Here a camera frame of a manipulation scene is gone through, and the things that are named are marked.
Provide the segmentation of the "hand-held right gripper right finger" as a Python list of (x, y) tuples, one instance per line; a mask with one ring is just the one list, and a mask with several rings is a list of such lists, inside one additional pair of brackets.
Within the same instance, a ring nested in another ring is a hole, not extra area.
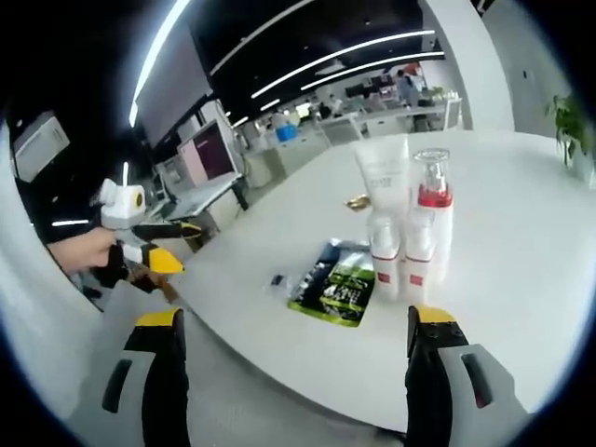
[(455, 318), (408, 308), (407, 446), (506, 446), (529, 422), (512, 374)]

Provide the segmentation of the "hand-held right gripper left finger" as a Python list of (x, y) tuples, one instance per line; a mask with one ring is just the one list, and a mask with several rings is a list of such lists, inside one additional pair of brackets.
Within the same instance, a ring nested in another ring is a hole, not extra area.
[(85, 446), (187, 446), (188, 391), (183, 311), (144, 314), (97, 347), (74, 433)]

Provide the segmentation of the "person's left hand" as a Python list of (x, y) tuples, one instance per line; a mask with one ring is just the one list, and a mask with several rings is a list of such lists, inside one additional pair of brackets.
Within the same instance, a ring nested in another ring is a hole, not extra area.
[(49, 243), (46, 248), (65, 274), (123, 264), (115, 233), (102, 227)]

